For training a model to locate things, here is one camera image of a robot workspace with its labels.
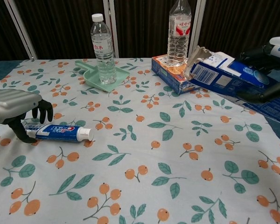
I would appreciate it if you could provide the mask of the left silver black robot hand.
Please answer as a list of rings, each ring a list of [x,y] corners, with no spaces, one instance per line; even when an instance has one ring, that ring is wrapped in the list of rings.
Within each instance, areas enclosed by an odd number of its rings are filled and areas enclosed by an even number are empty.
[[[8,125],[22,142],[35,143],[37,140],[28,136],[21,123],[29,111],[34,119],[40,113],[42,124],[45,119],[49,122],[53,119],[53,106],[41,95],[16,89],[0,90],[0,124]]]

